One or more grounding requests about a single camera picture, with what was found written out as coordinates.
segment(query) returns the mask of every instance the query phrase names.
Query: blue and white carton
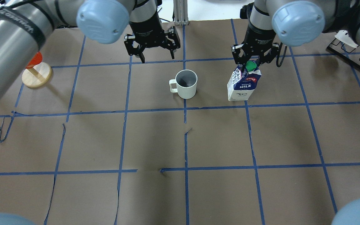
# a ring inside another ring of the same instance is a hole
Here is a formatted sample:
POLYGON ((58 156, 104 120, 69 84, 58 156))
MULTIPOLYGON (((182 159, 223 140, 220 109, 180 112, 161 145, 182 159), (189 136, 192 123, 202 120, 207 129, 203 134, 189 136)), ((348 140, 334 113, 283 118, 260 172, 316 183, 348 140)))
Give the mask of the blue and white carton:
POLYGON ((241 72, 241 70, 242 65, 238 65, 227 83, 229 101, 247 101, 254 92, 259 78, 262 76, 256 64, 250 71, 248 71, 248 67, 244 72, 241 72))

